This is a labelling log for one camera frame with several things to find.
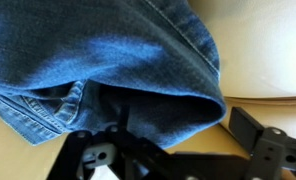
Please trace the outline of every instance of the hole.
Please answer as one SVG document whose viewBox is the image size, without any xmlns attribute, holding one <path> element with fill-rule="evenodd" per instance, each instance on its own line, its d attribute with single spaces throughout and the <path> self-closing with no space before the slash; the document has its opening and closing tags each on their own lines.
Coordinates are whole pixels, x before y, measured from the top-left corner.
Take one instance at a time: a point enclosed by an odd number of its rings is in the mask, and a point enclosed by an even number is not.
<svg viewBox="0 0 296 180">
<path fill-rule="evenodd" d="M 296 158 L 294 156 L 292 156 L 292 155 L 288 155 L 286 157 L 286 161 L 290 162 L 290 163 L 294 163 L 294 162 L 296 162 Z"/>
<path fill-rule="evenodd" d="M 107 157 L 107 154 L 104 153 L 104 152 L 102 152 L 102 153 L 100 153 L 100 154 L 98 155 L 98 159 L 99 159 L 99 160 L 104 160 L 104 159 L 106 159 L 106 157 Z"/>
</svg>

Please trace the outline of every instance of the blue denim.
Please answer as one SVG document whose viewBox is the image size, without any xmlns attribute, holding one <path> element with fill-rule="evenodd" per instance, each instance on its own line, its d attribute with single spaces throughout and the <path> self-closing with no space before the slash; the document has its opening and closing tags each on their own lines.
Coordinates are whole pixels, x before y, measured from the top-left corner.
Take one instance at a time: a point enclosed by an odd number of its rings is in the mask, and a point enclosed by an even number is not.
<svg viewBox="0 0 296 180">
<path fill-rule="evenodd" d="M 185 0 L 0 0 L 0 117 L 37 145 L 128 130 L 162 147 L 226 107 L 213 39 Z"/>
</svg>

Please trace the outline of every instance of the jeans seam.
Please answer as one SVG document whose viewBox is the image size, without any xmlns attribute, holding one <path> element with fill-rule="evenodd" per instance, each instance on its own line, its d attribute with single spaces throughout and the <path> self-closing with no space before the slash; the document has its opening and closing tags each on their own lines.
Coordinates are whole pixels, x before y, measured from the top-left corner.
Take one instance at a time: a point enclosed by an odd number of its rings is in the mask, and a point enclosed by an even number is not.
<svg viewBox="0 0 296 180">
<path fill-rule="evenodd" d="M 79 91 L 78 99 L 76 100 L 76 102 L 74 102 L 74 104 L 76 104 L 76 106 L 74 106 L 73 113 L 70 114 L 69 118 L 66 121 L 68 124 L 74 119 L 74 117 L 78 113 L 80 102 L 81 102 L 82 97 L 83 97 L 83 90 L 85 88 L 86 82 L 87 82 L 87 80 L 79 81 L 79 83 L 81 83 L 81 86 L 78 87 L 78 91 Z"/>
<path fill-rule="evenodd" d="M 42 118 L 46 122 L 51 123 L 52 125 L 55 125 L 55 127 L 59 128 L 60 131 L 62 131 L 62 132 L 65 131 L 64 128 L 60 127 L 60 125 L 58 125 L 58 123 L 56 123 L 54 120 L 52 120 L 52 118 L 49 117 L 46 110 L 43 108 L 42 105 L 40 105 L 40 103 L 37 100 L 32 99 L 32 98 L 28 98 L 28 97 L 24 97 L 24 96 L 21 96 L 21 97 L 27 103 L 27 105 L 35 112 L 35 114 L 37 114 L 40 118 Z M 42 113 L 37 111 L 37 109 L 35 108 L 36 106 L 37 106 L 37 108 L 40 109 L 40 111 L 42 111 Z"/>
<path fill-rule="evenodd" d="M 38 124 L 38 125 L 40 125 L 40 127 L 41 127 L 44 131 L 48 132 L 49 134 L 60 135 L 60 133 L 57 133 L 57 132 L 55 132 L 55 131 L 52 131 L 52 130 L 50 130 L 50 129 L 44 127 L 43 125 L 41 125 L 41 124 L 37 123 L 36 121 L 32 120 L 30 117 L 24 115 L 24 114 L 21 113 L 20 111 L 17 111 L 17 110 L 14 109 L 10 104 L 8 104 L 7 102 L 3 101 L 1 98 L 0 98 L 0 103 L 2 103 L 2 104 L 5 105 L 4 108 L 6 108 L 6 109 L 8 109 L 8 110 L 10 110 L 10 111 L 13 111 L 14 113 L 16 113 L 16 114 L 22 116 L 23 118 L 25 118 L 26 120 L 32 122 L 33 124 Z M 21 136 L 22 136 L 27 142 L 29 142 L 30 144 L 33 144 L 32 142 L 29 141 L 29 139 L 27 138 L 27 136 L 26 136 L 25 134 L 21 133 L 21 131 L 19 131 L 19 130 L 16 128 L 16 126 L 12 126 L 8 121 L 3 121 L 3 122 L 6 123 L 10 128 L 14 129 L 15 132 L 16 132 L 17 134 L 21 135 Z"/>
<path fill-rule="evenodd" d="M 147 4 L 149 4 L 153 9 L 155 9 L 158 14 L 163 17 L 183 38 L 187 41 L 187 43 L 201 56 L 205 59 L 206 63 L 215 71 L 216 75 L 219 76 L 219 71 L 211 64 L 210 60 L 198 50 L 198 48 L 192 43 L 188 37 L 178 28 L 161 10 L 159 10 L 150 0 L 144 0 Z"/>
</svg>

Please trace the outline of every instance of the jeans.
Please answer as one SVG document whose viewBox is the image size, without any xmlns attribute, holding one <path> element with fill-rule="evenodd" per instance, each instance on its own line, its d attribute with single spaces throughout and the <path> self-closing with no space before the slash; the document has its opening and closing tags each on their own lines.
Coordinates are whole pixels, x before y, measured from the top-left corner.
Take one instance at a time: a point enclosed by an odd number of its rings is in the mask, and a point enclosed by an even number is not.
<svg viewBox="0 0 296 180">
<path fill-rule="evenodd" d="M 184 0 L 0 0 L 0 117 L 32 145 L 116 124 L 166 148 L 226 107 L 211 35 Z"/>
</svg>

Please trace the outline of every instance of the screw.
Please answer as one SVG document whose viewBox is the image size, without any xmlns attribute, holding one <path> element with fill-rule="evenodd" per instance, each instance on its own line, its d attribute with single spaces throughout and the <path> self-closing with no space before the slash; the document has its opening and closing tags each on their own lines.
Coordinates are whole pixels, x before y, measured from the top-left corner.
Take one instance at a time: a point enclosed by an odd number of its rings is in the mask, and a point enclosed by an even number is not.
<svg viewBox="0 0 296 180">
<path fill-rule="evenodd" d="M 194 176 L 187 176 L 186 180 L 199 180 L 199 179 Z"/>
<path fill-rule="evenodd" d="M 84 138 L 86 136 L 86 133 L 85 132 L 79 132 L 78 134 L 77 134 L 77 137 L 78 138 Z"/>
<path fill-rule="evenodd" d="M 279 129 L 272 129 L 272 132 L 274 132 L 275 134 L 281 134 L 281 131 Z"/>
<path fill-rule="evenodd" d="M 117 127 L 117 126 L 112 126 L 112 127 L 110 128 L 110 131 L 111 131 L 111 132 L 117 132 L 117 131 L 118 131 L 118 127 Z"/>
</svg>

